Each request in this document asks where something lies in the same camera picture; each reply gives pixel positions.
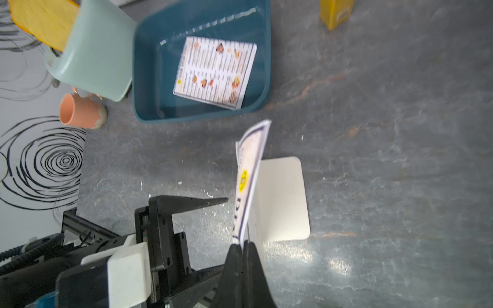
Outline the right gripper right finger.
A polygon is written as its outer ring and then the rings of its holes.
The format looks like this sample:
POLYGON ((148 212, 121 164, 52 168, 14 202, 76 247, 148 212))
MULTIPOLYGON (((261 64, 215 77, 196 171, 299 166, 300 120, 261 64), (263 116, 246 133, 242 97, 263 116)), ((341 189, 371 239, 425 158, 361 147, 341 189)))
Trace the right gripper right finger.
POLYGON ((258 250, 253 242, 245 241, 243 245, 243 307, 276 308, 269 290, 258 250))

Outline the new menu sheet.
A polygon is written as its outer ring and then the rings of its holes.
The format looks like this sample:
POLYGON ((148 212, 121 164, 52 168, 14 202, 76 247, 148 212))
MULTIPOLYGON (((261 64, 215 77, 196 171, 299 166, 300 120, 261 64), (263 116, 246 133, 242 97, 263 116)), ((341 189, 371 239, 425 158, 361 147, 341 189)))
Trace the new menu sheet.
POLYGON ((240 109, 257 48, 250 42, 187 37, 173 94, 224 109, 240 109))

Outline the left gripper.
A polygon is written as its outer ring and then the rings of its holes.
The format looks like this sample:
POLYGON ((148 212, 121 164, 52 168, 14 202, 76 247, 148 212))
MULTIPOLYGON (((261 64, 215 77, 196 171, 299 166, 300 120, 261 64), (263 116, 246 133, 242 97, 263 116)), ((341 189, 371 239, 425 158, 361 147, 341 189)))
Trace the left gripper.
POLYGON ((210 307, 223 265, 191 268, 187 237, 173 230, 172 214, 225 204, 228 198, 151 197, 149 206, 135 211, 136 238, 146 243, 151 268, 151 295, 142 307, 210 307))

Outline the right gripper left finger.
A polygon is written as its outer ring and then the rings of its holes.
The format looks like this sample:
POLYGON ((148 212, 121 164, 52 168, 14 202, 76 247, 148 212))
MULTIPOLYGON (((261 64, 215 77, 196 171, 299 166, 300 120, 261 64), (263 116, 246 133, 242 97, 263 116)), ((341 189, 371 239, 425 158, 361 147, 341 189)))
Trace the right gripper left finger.
POLYGON ((242 307, 243 261, 240 245, 231 245, 211 307, 242 307))

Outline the old menu sheet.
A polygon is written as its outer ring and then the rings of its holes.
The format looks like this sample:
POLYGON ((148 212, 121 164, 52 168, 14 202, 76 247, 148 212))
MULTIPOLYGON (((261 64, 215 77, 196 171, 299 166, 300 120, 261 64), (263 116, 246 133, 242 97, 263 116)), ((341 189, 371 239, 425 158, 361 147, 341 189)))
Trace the old menu sheet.
POLYGON ((252 208, 258 172, 270 131, 271 120, 250 127, 236 142, 237 176, 234 199, 234 226, 232 242, 242 246, 248 240, 247 229, 252 208))

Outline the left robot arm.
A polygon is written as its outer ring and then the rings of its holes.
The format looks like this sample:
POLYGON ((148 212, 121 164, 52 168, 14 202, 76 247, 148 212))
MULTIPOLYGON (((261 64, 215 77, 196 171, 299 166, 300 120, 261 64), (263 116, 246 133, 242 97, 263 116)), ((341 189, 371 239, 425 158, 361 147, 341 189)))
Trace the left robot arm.
POLYGON ((80 245, 65 245, 64 233, 1 254, 2 307, 193 307, 217 287, 223 268, 194 270, 184 232, 172 216, 225 203, 224 198, 155 196, 135 212, 135 233, 118 236, 64 213, 64 230, 80 245))

